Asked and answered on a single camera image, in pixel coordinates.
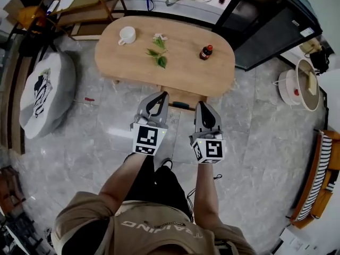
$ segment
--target white cup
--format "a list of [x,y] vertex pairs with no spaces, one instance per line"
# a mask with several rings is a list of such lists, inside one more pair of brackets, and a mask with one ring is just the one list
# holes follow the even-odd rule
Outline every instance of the white cup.
[[121,36],[119,45],[131,44],[136,40],[136,31],[133,27],[125,27],[119,32],[119,36]]

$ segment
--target cable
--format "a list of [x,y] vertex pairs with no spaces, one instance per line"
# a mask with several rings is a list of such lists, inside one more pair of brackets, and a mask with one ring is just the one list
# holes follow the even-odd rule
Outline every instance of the cable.
[[[219,180],[222,177],[222,174],[218,174],[217,176],[214,177],[214,180]],[[190,199],[190,196],[192,196],[196,191],[196,188],[192,189],[188,195],[186,196],[186,201],[188,203],[189,211],[191,213],[191,222],[193,222],[193,204]]]

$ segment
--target soy sauce bottle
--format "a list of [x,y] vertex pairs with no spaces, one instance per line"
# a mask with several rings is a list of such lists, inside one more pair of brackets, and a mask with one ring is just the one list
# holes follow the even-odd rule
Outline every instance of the soy sauce bottle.
[[209,56],[212,54],[213,52],[213,46],[212,45],[208,45],[206,47],[204,47],[200,53],[200,59],[201,60],[207,60],[209,58]]

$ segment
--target beige t-shirt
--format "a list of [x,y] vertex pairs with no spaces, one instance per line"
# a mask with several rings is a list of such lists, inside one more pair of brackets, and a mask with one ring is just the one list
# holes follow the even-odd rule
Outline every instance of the beige t-shirt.
[[210,230],[190,222],[180,210],[151,202],[127,203],[114,215],[96,194],[78,192],[57,216],[52,242],[58,255],[149,254],[178,245],[188,254],[245,254],[254,250],[237,227],[221,224]]

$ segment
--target green leaf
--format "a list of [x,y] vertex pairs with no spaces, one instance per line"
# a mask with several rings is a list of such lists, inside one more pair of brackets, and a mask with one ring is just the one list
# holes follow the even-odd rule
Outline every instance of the green leaf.
[[159,52],[156,52],[155,50],[152,50],[152,49],[149,49],[148,48],[148,53],[147,53],[149,56],[152,56],[152,57],[158,57],[159,55]]
[[160,67],[163,67],[163,68],[165,68],[165,66],[166,66],[166,57],[160,57],[159,59],[158,59],[158,65],[160,66]]
[[161,37],[158,37],[153,41],[155,45],[158,45],[161,49],[165,49],[164,41],[162,40]]

